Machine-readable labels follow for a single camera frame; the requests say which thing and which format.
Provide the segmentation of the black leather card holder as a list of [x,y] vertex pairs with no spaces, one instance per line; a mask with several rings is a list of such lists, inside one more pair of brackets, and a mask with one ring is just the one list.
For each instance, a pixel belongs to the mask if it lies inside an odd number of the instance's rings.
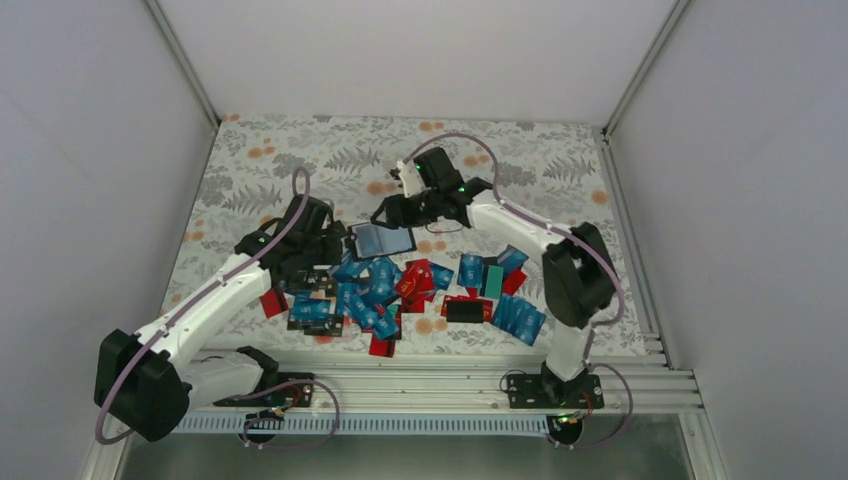
[[391,256],[417,249],[411,229],[387,229],[372,223],[350,226],[346,245],[356,260]]

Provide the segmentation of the red VIP card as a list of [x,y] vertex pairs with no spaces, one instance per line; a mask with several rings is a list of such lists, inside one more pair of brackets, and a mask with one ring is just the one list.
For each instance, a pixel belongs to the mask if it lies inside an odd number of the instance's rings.
[[436,286],[430,262],[426,259],[408,261],[394,290],[409,303],[420,302],[434,295]]

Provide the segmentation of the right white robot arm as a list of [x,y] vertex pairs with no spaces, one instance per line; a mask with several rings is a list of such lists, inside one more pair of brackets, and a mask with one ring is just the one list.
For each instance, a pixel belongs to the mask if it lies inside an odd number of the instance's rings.
[[540,371],[544,399],[565,407],[589,375],[594,316],[624,305],[620,279],[598,228],[568,228],[511,204],[494,183],[464,179],[441,147],[398,163],[391,172],[402,191],[382,200],[370,220],[398,229],[456,221],[493,235],[528,255],[541,269],[544,299],[556,323]]

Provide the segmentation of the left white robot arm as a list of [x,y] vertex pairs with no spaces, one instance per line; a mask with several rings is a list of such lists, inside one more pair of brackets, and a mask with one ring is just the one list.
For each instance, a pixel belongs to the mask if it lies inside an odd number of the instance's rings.
[[278,363],[245,346],[196,360],[235,313],[315,264],[339,259],[344,228],[325,201],[296,195],[283,217],[245,235],[224,264],[176,307],[133,333],[116,329],[102,341],[94,402],[100,408],[95,437],[106,437],[108,416],[128,433],[153,442],[171,433],[190,411],[219,401],[270,402],[277,394]]

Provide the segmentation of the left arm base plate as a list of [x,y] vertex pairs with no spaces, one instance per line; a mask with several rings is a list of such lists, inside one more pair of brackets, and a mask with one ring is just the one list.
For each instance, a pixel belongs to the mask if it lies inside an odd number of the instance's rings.
[[[260,384],[256,388],[256,393],[275,387],[282,383],[289,383],[295,380],[314,380],[315,375],[306,372],[279,372],[276,380],[271,380],[268,384]],[[309,407],[312,401],[313,386],[312,384],[301,383],[288,386],[286,388],[278,388],[273,392],[263,396],[251,399],[236,399],[228,398],[219,400],[213,403],[216,407],[263,407],[263,408],[291,408],[291,407]]]

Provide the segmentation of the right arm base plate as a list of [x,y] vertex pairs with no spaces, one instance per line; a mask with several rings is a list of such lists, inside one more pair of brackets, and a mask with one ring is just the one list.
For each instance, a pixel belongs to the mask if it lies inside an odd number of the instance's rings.
[[603,388],[598,375],[577,378],[576,387],[567,395],[549,393],[541,374],[514,371],[501,381],[512,409],[601,409],[605,407]]

